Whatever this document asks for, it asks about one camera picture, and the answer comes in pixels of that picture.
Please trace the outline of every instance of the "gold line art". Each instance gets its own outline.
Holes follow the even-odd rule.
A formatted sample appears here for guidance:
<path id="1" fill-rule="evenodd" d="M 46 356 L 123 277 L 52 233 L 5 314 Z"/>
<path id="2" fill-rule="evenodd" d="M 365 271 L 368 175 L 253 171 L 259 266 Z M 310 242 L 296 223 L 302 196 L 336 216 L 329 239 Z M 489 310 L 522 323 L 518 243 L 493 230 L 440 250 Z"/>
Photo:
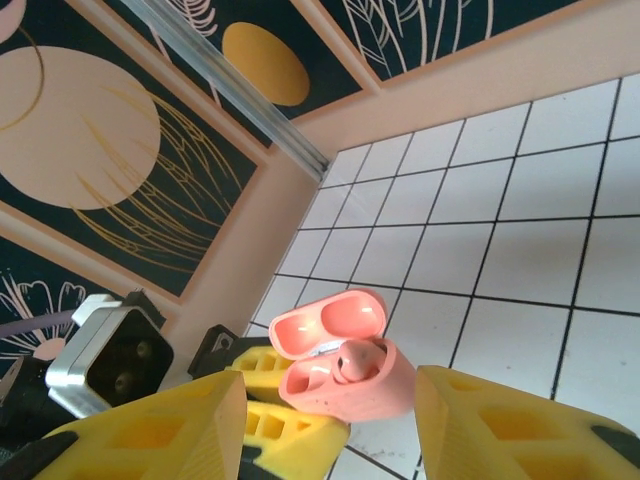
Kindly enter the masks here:
<path id="1" fill-rule="evenodd" d="M 165 247 L 161 245 L 161 241 L 164 241 L 170 245 L 173 245 L 178 249 L 191 251 L 196 255 L 198 253 L 202 254 L 206 252 L 206 248 L 202 248 L 198 245 L 192 245 L 187 242 L 182 242 L 179 239 L 176 239 L 170 235 L 162 233 L 149 225 L 143 224 L 140 220 L 124 212 L 121 208 L 117 206 L 110 206 L 109 203 L 106 201 L 106 199 L 102 195 L 100 195 L 100 193 L 97 190 L 95 190 L 91 185 L 89 185 L 87 182 L 82 180 L 82 178 L 79 178 L 79 180 L 87 189 L 87 191 L 89 191 L 96 200 L 98 200 L 100 203 L 102 203 L 102 205 L 104 205 L 104 210 L 106 210 L 112 218 L 117 220 L 122 226 L 125 226 L 131 229 L 131 231 L 136 233 L 139 237 L 147 240 L 151 245 L 156 246 L 159 250 L 167 253 L 173 253 L 171 252 L 169 247 Z"/>
<path id="2" fill-rule="evenodd" d="M 103 168 L 112 187 L 122 193 L 130 191 L 130 185 L 139 185 L 139 188 L 127 198 L 126 204 L 114 205 L 99 187 L 77 175 L 87 193 L 103 207 L 96 213 L 104 211 L 110 220 L 97 220 L 93 213 L 73 205 L 70 208 L 96 235 L 119 250 L 146 263 L 191 274 L 222 226 L 213 219 L 224 219 L 231 212 L 233 202 L 226 198 L 225 191 L 231 186 L 233 192 L 240 193 L 242 184 L 222 152 L 191 119 L 140 86 L 131 87 L 149 96 L 156 105 L 157 115 L 131 93 L 108 86 L 101 88 L 133 107 L 148 121 L 159 119 L 162 144 L 171 153 L 158 152 L 144 141 L 134 138 L 131 141 L 141 155 L 155 160 L 155 169 L 159 170 L 154 171 L 162 172 L 161 178 L 170 182 L 168 188 L 174 194 L 167 193 L 169 190 L 156 181 L 144 178 L 100 128 L 83 116 L 91 136 L 121 173 L 113 175 Z"/>
<path id="3" fill-rule="evenodd" d="M 40 68 L 40 79 L 38 81 L 38 91 L 36 92 L 36 96 L 34 97 L 33 102 L 31 102 L 31 105 L 29 105 L 29 107 L 22 113 L 22 115 L 20 115 L 15 120 L 12 120 L 11 122 L 7 123 L 6 125 L 0 125 L 0 132 L 4 130 L 8 130 L 11 127 L 15 127 L 18 123 L 20 123 L 25 118 L 27 118 L 27 116 L 33 111 L 33 109 L 36 108 L 36 105 L 40 101 L 40 97 L 42 97 L 42 92 L 44 90 L 44 60 L 42 59 L 42 54 L 40 53 L 40 49 L 36 45 L 36 42 L 33 40 L 31 35 L 29 35 L 29 33 L 24 28 L 18 27 L 18 31 L 27 38 L 31 46 L 35 49 L 36 56 L 38 57 L 38 66 Z"/>
<path id="4" fill-rule="evenodd" d="M 107 230 L 106 228 L 102 227 L 100 224 L 98 224 L 97 222 L 94 222 L 93 220 L 91 220 L 89 217 L 87 217 L 85 214 L 83 214 L 80 210 L 77 210 L 75 208 L 73 208 L 73 211 L 75 212 L 75 214 L 78 216 L 78 218 L 80 218 L 80 220 L 82 220 L 85 224 L 87 224 L 87 226 L 89 228 L 91 228 L 91 230 L 93 230 L 96 234 L 98 234 L 103 240 L 109 242 L 111 245 L 118 247 L 120 250 L 122 250 L 123 252 L 128 253 L 129 255 L 131 255 L 132 257 L 138 258 L 139 260 L 144 260 L 147 263 L 151 263 L 153 265 L 157 265 L 159 267 L 163 267 L 163 268 L 167 268 L 169 270 L 174 270 L 177 272 L 183 272 L 183 273 L 193 273 L 193 269 L 192 268 L 181 268 L 181 267 L 177 267 L 175 265 L 171 265 L 169 263 L 164 263 L 164 262 L 159 262 L 157 260 L 153 260 L 152 258 L 150 258 L 148 255 L 143 255 L 141 253 L 138 253 L 140 251 L 152 251 L 153 249 L 150 249 L 149 247 L 146 247 L 144 245 L 141 245 L 139 243 L 133 242 L 131 240 L 128 240 L 120 235 L 117 235 L 113 232 L 110 232 L 109 230 Z"/>

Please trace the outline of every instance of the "metal rail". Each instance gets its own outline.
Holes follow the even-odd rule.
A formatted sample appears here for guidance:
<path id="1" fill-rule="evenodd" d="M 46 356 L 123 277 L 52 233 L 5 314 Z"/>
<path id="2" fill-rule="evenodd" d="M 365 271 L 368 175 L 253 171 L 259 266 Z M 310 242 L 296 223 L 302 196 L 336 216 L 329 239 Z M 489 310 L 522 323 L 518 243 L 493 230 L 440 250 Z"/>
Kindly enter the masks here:
<path id="1" fill-rule="evenodd" d="M 329 160 L 222 53 L 194 30 L 166 0 L 121 0 L 219 93 L 320 181 Z"/>

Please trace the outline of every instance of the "white tile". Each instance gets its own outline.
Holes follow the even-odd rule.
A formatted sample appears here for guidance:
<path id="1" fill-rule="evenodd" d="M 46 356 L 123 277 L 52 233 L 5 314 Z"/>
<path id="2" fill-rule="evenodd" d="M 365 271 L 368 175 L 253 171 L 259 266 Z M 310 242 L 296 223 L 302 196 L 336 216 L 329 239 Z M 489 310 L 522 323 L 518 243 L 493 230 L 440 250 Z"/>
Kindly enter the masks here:
<path id="1" fill-rule="evenodd" d="M 640 135 L 640 74 L 622 79 L 611 138 Z"/>
<path id="2" fill-rule="evenodd" d="M 268 337 L 269 329 L 262 325 L 255 325 L 250 323 L 247 330 L 244 332 L 244 337 Z"/>
<path id="3" fill-rule="evenodd" d="M 369 228 L 333 230 L 313 269 L 315 278 L 347 281 L 369 237 Z"/>
<path id="4" fill-rule="evenodd" d="M 371 290 L 375 290 L 378 295 L 382 297 L 384 300 L 385 306 L 387 307 L 387 322 L 390 321 L 390 316 L 393 311 L 393 308 L 396 305 L 396 301 L 398 300 L 398 296 L 400 295 L 400 290 L 397 288 L 383 288 L 383 287 L 368 287 L 366 285 L 360 285 L 357 283 L 352 283 L 349 285 L 349 289 L 352 288 L 369 288 Z"/>
<path id="5" fill-rule="evenodd" d="M 353 276 L 357 283 L 402 286 L 422 227 L 378 227 Z"/>
<path id="6" fill-rule="evenodd" d="M 416 132 L 398 173 L 414 173 L 449 165 L 462 120 Z"/>
<path id="7" fill-rule="evenodd" d="M 595 145 L 518 158 L 500 219 L 589 216 L 603 150 Z"/>
<path id="8" fill-rule="evenodd" d="M 331 480 L 353 480 L 354 478 L 390 480 L 395 477 L 389 475 L 381 468 L 376 467 L 373 463 L 345 449 L 338 457 L 338 461 L 330 478 Z"/>
<path id="9" fill-rule="evenodd" d="M 309 276 L 328 236 L 329 230 L 299 231 L 278 273 Z"/>
<path id="10" fill-rule="evenodd" d="M 403 291 L 386 338 L 414 366 L 449 366 L 469 305 L 466 297 Z"/>
<path id="11" fill-rule="evenodd" d="M 469 118 L 462 128 L 452 165 L 515 155 L 529 104 Z"/>
<path id="12" fill-rule="evenodd" d="M 353 183 L 370 147 L 371 145 L 362 145 L 338 153 L 322 186 L 331 187 Z"/>
<path id="13" fill-rule="evenodd" d="M 493 225 L 430 225 L 407 287 L 470 294 L 478 278 Z"/>
<path id="14" fill-rule="evenodd" d="M 411 412 L 398 418 L 354 423 L 349 445 L 394 472 L 411 478 L 420 455 L 416 417 Z M 366 477 L 356 474 L 350 478 Z"/>
<path id="15" fill-rule="evenodd" d="M 298 305 L 306 305 L 307 303 L 315 302 L 316 300 L 326 298 L 329 295 L 342 292 L 346 288 L 346 283 L 311 279 L 307 283 L 306 287 L 304 287 L 302 296 L 300 297 L 300 300 L 298 300 Z"/>
<path id="16" fill-rule="evenodd" d="M 556 400 L 609 417 L 640 434 L 638 320 L 576 311 Z"/>
<path id="17" fill-rule="evenodd" d="M 475 299 L 453 368 L 549 397 L 569 311 Z"/>
<path id="18" fill-rule="evenodd" d="M 350 186 L 319 190 L 301 228 L 331 228 L 342 208 Z"/>
<path id="19" fill-rule="evenodd" d="M 411 134 L 408 134 L 374 143 L 357 181 L 395 175 L 410 139 Z"/>
<path id="20" fill-rule="evenodd" d="M 617 80 L 533 103 L 519 153 L 601 142 L 607 138 Z"/>
<path id="21" fill-rule="evenodd" d="M 291 310 L 305 283 L 304 278 L 276 275 L 252 321 L 268 326 L 275 317 Z"/>
<path id="22" fill-rule="evenodd" d="M 425 223 L 444 171 L 396 177 L 377 225 Z"/>
<path id="23" fill-rule="evenodd" d="M 356 183 L 340 212 L 336 227 L 373 225 L 384 198 L 391 186 L 391 179 Z"/>
<path id="24" fill-rule="evenodd" d="M 513 160 L 503 160 L 450 169 L 430 222 L 495 220 L 511 162 Z"/>
<path id="25" fill-rule="evenodd" d="M 498 224 L 477 293 L 571 303 L 586 228 L 586 220 Z"/>
<path id="26" fill-rule="evenodd" d="M 640 218 L 594 220 L 576 303 L 640 312 L 638 285 Z"/>
<path id="27" fill-rule="evenodd" d="M 387 331 L 400 351 L 415 365 L 448 366 L 468 304 L 467 298 L 403 291 Z M 380 463 L 412 478 L 420 455 L 415 415 L 353 426 L 349 442 Z"/>
<path id="28" fill-rule="evenodd" d="M 596 215 L 640 213 L 640 139 L 611 142 L 602 172 Z"/>

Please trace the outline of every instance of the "pink earbud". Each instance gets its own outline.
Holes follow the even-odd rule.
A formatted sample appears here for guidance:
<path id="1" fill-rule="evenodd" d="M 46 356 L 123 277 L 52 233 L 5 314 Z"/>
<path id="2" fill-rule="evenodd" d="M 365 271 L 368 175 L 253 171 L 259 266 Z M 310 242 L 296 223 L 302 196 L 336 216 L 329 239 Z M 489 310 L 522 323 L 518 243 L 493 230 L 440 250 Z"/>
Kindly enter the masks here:
<path id="1" fill-rule="evenodd" d="M 347 340 L 338 350 L 335 379 L 338 383 L 356 383 L 374 377 L 382 369 L 387 354 L 366 340 Z"/>

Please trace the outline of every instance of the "pink earbuds case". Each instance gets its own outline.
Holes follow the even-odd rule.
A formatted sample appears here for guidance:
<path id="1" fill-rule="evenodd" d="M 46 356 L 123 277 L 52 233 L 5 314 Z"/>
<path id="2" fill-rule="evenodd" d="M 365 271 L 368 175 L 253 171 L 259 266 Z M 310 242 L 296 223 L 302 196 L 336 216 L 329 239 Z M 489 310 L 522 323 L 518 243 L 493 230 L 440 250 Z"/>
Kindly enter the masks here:
<path id="1" fill-rule="evenodd" d="M 295 360 L 279 394 L 297 410 L 366 422 L 407 413 L 416 371 L 390 340 L 384 300 L 368 289 L 346 290 L 276 317 L 273 347 Z"/>

